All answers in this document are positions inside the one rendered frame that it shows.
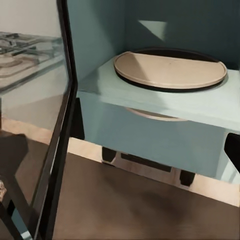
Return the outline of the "microwave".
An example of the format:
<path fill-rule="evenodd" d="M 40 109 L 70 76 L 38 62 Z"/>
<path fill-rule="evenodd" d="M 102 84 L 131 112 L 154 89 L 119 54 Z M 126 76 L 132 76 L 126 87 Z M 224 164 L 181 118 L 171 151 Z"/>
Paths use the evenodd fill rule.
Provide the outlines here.
<path fill-rule="evenodd" d="M 0 0 L 0 240 L 53 240 L 78 91 L 240 123 L 240 0 Z"/>

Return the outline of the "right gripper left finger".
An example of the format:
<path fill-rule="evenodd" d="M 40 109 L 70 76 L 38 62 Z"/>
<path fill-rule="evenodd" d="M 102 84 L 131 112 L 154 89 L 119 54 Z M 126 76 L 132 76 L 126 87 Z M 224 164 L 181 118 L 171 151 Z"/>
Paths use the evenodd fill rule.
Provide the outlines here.
<path fill-rule="evenodd" d="M 21 133 L 0 138 L 0 193 L 25 152 L 26 145 Z"/>

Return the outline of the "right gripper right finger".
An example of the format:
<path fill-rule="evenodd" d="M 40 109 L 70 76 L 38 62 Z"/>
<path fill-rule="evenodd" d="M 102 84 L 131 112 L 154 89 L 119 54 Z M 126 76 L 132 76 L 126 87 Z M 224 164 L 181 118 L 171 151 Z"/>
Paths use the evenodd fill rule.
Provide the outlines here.
<path fill-rule="evenodd" d="M 240 173 L 240 134 L 230 132 L 227 135 L 224 151 Z"/>

